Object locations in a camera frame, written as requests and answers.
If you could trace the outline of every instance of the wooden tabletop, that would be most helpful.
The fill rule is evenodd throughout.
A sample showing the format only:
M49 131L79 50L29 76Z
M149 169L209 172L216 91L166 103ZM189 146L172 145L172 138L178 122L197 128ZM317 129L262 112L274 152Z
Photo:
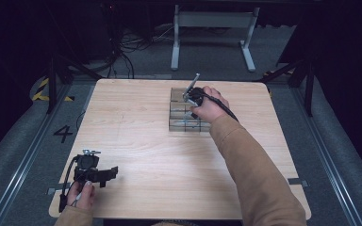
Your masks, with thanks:
M118 166L107 187L95 184L95 218L241 219L237 190L208 132L169 131L172 88L190 81L97 82L67 165L83 149L98 154L99 170ZM240 123L263 146L285 178L297 178L265 85L198 81L222 93ZM302 186L290 186L311 217ZM49 214L58 217L59 193Z

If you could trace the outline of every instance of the person's left hand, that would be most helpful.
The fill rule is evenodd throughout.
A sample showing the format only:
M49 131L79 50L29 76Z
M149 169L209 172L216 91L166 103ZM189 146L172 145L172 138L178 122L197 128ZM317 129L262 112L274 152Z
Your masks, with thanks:
M87 181L82 188L80 199L75 201L75 198L79 194L79 188L80 184L78 182L74 182L67 196L67 204L73 205L76 208L91 210L93 206L93 200L95 198L95 187L91 181Z

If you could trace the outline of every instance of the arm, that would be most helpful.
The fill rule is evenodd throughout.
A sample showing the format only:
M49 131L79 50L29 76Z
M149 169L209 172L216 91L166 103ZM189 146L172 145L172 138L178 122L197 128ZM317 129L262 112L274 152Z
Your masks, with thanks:
M74 182L67 197L67 205L58 218L55 226L90 226L92 225L92 205L95 189L91 182L86 182L81 197L75 202L79 192L79 183Z
M219 92L208 95L228 103ZM210 135L234 179L245 225L306 225L305 211L264 149L237 121L208 100L193 113L211 123Z

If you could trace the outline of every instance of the hand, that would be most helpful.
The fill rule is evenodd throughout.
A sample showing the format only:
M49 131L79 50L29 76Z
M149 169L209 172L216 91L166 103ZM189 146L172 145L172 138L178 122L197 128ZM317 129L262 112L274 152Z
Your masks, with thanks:
M222 95L214 88L204 87L204 92L212 97L219 99L224 105L229 107L228 101L225 100ZM199 116L204 121L212 123L215 121L219 116L227 115L227 113L222 110L216 103L208 100L206 97L201 106L192 106L190 111L195 115Z
M74 207L80 209L91 210L93 206L93 200L95 198L95 187L91 181L87 181L82 188L80 199L75 201L79 194L79 188L80 184L78 182L74 182L70 188L69 195L67 196L67 204L73 205Z

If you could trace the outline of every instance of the beige sweater sleeve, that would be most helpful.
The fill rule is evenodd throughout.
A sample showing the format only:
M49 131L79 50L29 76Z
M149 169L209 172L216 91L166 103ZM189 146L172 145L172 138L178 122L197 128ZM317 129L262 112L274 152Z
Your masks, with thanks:
M244 225L306 225L305 211L261 145L229 116L210 128L234 179Z
M66 205L55 226L91 226L92 211Z

